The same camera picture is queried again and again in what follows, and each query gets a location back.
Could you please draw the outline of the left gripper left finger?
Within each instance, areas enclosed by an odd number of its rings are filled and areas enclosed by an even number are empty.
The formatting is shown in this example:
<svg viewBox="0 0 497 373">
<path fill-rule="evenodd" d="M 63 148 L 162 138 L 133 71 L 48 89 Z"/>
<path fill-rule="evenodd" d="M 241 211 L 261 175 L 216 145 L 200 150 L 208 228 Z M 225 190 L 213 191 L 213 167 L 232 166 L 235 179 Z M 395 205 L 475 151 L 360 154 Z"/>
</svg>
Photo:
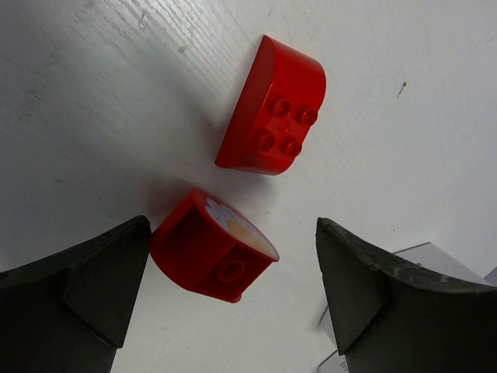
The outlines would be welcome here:
<svg viewBox="0 0 497 373">
<path fill-rule="evenodd" d="M 1 274 L 3 372 L 109 372 L 148 259 L 149 220 Z"/>
</svg>

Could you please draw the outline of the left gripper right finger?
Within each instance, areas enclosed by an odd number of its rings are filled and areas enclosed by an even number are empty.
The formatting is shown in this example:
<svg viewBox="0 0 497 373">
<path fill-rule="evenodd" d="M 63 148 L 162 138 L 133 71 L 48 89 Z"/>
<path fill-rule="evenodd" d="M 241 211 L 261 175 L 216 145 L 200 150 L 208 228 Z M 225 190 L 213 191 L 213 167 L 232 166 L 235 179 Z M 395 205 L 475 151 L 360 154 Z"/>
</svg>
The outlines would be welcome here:
<svg viewBox="0 0 497 373">
<path fill-rule="evenodd" d="M 494 372 L 496 289 L 411 263 L 319 218 L 316 250 L 351 372 Z"/>
</svg>

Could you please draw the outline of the red rounded lego piece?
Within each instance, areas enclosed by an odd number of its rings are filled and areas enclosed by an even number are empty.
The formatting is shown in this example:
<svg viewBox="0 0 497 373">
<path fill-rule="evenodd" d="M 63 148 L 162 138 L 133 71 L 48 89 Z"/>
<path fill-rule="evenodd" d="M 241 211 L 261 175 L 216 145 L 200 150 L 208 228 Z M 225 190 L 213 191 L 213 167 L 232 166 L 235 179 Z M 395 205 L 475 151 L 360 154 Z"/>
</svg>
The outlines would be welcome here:
<svg viewBox="0 0 497 373">
<path fill-rule="evenodd" d="M 239 302 L 280 260 L 275 246 L 247 218 L 198 188 L 152 234 L 150 254 L 180 287 L 230 303 Z"/>
</svg>

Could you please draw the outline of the small red lego brick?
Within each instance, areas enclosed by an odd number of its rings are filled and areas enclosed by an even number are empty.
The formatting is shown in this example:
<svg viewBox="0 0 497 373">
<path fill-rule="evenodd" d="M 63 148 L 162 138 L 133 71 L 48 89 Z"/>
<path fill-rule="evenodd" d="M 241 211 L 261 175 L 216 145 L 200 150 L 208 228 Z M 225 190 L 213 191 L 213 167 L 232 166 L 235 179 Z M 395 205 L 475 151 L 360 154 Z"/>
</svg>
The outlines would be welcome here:
<svg viewBox="0 0 497 373">
<path fill-rule="evenodd" d="M 263 36 L 216 165 L 271 176 L 285 172 L 317 122 L 325 92 L 318 61 Z"/>
</svg>

